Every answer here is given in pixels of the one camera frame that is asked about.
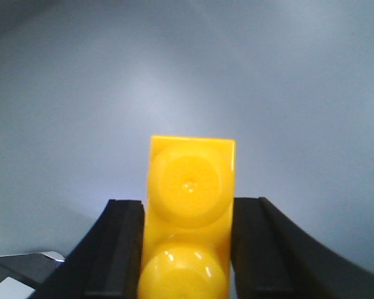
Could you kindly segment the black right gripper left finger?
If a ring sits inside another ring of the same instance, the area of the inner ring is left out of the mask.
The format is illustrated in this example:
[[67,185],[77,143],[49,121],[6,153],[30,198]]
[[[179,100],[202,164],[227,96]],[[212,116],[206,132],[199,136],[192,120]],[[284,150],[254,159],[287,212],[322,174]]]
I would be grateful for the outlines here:
[[145,213],[141,201],[108,201],[65,262],[31,298],[136,298]]

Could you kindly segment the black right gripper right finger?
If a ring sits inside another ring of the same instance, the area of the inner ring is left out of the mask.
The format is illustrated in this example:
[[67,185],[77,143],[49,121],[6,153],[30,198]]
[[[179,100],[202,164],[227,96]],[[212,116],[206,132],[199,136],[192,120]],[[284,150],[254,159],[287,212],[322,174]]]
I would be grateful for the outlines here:
[[234,200],[238,298],[374,298],[374,274],[330,250],[264,197]]

